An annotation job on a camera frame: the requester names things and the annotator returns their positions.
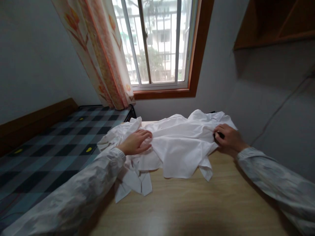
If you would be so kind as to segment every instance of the right hand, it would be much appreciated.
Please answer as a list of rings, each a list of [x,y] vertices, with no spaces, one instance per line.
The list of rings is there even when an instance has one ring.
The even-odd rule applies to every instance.
[[[218,125],[213,132],[215,133],[216,140],[222,147],[228,147],[237,152],[249,148],[249,145],[243,141],[240,133],[228,124]],[[224,139],[220,138],[217,132],[224,134]]]

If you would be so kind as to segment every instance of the wooden cabinet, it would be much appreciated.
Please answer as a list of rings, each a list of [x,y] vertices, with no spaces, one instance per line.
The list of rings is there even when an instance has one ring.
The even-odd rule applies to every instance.
[[[234,49],[315,38],[315,0],[250,0]]]

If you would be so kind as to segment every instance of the orange curtain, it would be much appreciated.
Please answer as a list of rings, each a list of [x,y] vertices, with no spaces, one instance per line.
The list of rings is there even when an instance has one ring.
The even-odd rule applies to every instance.
[[[52,0],[104,106],[134,104],[120,32],[111,0]]]

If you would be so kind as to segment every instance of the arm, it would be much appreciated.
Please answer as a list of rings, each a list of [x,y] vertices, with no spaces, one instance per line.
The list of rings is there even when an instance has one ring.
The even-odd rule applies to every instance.
[[[91,217],[114,184],[126,160],[125,155],[141,153],[151,146],[140,147],[148,137],[152,137],[151,132],[138,130],[116,148],[104,150],[90,165],[26,212],[2,234],[74,234]]]
[[[228,125],[215,132],[221,146],[239,152],[236,160],[245,174],[265,194],[277,200],[281,211],[304,235],[315,234],[315,184],[287,169],[263,152],[248,146]]]

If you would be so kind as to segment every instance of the hand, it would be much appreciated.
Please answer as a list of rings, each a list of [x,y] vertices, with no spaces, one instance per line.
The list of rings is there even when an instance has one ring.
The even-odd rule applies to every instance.
[[[126,156],[142,153],[151,147],[151,144],[140,147],[143,141],[149,137],[152,138],[152,133],[150,131],[139,129],[129,135],[122,144],[117,146],[117,148],[120,149]]]
[[[227,124],[218,125],[213,132],[216,133],[216,140],[223,147],[232,148],[237,152],[249,148],[249,145],[242,140],[240,133]],[[217,132],[224,134],[224,139],[220,138]]]

